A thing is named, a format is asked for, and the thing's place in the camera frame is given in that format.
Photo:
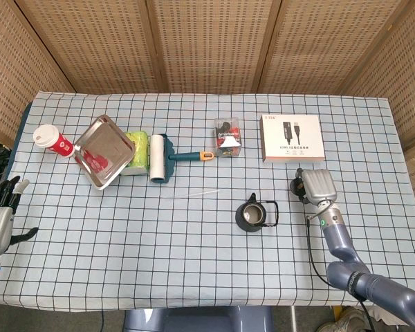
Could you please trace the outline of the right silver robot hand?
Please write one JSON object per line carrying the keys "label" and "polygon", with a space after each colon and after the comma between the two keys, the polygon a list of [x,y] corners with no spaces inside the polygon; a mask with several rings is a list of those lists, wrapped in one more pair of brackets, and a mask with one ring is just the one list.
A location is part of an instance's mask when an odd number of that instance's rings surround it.
{"label": "right silver robot hand", "polygon": [[338,193],[327,169],[298,168],[290,183],[291,192],[303,203],[318,206],[324,201],[335,202]]}

